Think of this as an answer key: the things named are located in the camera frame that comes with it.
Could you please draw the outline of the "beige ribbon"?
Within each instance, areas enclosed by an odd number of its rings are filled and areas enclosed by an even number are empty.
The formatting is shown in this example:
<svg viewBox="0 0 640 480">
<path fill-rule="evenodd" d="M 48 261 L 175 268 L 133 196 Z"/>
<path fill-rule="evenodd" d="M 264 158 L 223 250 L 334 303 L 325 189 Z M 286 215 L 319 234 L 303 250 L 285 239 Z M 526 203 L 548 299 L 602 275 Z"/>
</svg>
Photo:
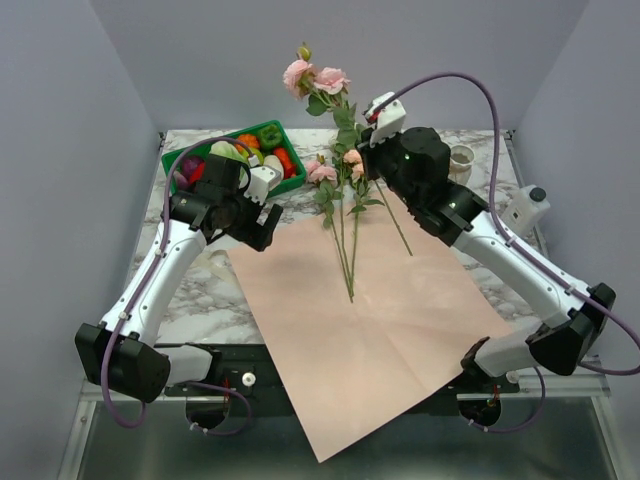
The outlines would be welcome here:
<svg viewBox="0 0 640 480">
<path fill-rule="evenodd" d="M 237 277 L 231 266 L 229 256 L 226 250 L 209 250 L 205 249 L 194 261 L 194 265 L 202 268 L 219 280 L 235 285 Z"/>
</svg>

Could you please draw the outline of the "pink flower bouquet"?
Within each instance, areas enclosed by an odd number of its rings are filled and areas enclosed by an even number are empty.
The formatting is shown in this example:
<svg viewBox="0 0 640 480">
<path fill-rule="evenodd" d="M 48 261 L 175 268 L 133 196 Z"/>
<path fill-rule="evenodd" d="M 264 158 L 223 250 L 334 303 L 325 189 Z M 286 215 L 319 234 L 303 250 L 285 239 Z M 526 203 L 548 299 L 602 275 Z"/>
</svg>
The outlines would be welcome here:
<svg viewBox="0 0 640 480">
<path fill-rule="evenodd" d="M 317 188 L 314 201 L 318 205 L 322 215 L 322 227 L 330 231 L 338 254 L 342 276 L 345 282 L 347 295 L 350 302 L 354 300 L 353 280 L 347 265 L 346 250 L 343 246 L 343 237 L 338 232 L 336 219 L 342 220 L 341 214 L 336 218 L 336 206 L 342 205 L 343 194 L 339 191 L 339 179 L 337 169 L 321 154 L 305 164 L 307 182 Z"/>
</svg>

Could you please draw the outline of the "pink rose stem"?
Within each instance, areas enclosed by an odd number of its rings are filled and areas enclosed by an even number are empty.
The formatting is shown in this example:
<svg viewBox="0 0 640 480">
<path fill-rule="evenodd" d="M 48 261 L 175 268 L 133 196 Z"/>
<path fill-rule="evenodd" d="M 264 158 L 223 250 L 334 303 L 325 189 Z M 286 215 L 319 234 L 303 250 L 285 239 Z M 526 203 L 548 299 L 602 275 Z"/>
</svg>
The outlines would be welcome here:
<svg viewBox="0 0 640 480">
<path fill-rule="evenodd" d="M 312 117 L 328 115 L 332 118 L 337 134 L 331 143 L 330 156 L 325 157 L 338 171 L 339 191 L 343 194 L 342 205 L 335 202 L 336 219 L 339 234 L 343 237 L 346 250 L 346 217 L 354 206 L 354 193 L 350 184 L 348 166 L 344 163 L 344 154 L 356 149 L 356 143 L 362 139 L 364 126 L 356 121 L 356 105 L 349 101 L 351 80 L 340 68 L 317 67 L 312 63 L 312 50 L 307 43 L 296 49 L 295 59 L 283 73 L 286 90 L 296 99 L 307 102 L 306 112 Z M 379 200 L 382 206 L 389 208 L 380 185 L 368 180 L 370 199 Z"/>
</svg>

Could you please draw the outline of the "pink wrapping paper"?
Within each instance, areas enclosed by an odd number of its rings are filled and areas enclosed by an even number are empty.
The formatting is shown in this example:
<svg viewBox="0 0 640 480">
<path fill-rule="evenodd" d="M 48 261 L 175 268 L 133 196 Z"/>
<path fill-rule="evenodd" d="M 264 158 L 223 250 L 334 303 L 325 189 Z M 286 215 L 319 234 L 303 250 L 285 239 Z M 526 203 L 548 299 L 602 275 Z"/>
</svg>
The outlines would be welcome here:
<svg viewBox="0 0 640 480">
<path fill-rule="evenodd" d="M 457 377 L 478 340 L 510 331 L 454 253 L 396 196 L 346 231 L 357 237 L 352 287 L 318 217 L 278 228 L 263 252 L 229 253 L 319 461 Z"/>
</svg>

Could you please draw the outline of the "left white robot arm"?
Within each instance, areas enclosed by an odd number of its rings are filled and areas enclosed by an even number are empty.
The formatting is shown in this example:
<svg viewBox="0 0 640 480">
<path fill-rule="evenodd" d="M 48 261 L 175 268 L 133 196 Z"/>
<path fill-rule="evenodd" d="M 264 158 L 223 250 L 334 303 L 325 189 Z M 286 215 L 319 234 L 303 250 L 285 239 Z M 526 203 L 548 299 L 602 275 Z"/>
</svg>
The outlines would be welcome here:
<svg viewBox="0 0 640 480">
<path fill-rule="evenodd" d="M 91 383 L 144 403 L 160 395 L 172 368 L 154 344 L 182 278 L 217 233 L 265 250 L 281 206 L 272 206 L 264 222 L 258 219 L 281 180 L 272 167 L 210 154 L 199 178 L 168 197 L 155 239 L 126 290 L 97 324 L 84 323 L 75 335 Z"/>
</svg>

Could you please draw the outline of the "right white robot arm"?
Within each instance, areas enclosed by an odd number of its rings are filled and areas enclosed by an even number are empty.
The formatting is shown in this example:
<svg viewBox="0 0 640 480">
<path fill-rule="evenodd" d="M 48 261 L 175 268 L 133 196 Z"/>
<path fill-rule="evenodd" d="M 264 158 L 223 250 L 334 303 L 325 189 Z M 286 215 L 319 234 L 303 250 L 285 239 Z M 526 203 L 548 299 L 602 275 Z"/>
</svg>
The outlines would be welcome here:
<svg viewBox="0 0 640 480">
<path fill-rule="evenodd" d="M 357 146 L 366 176 L 382 179 L 422 230 L 488 268 L 539 318 L 531 327 L 478 340 L 461 360 L 462 384 L 480 392 L 496 377 L 529 367 L 573 374 L 602 333 L 602 311 L 613 305 L 615 292 L 561 272 L 493 218 L 484 199 L 450 180 L 450 148 L 434 129 L 413 127 L 379 143 L 373 136 L 373 128 L 365 129 Z"/>
</svg>

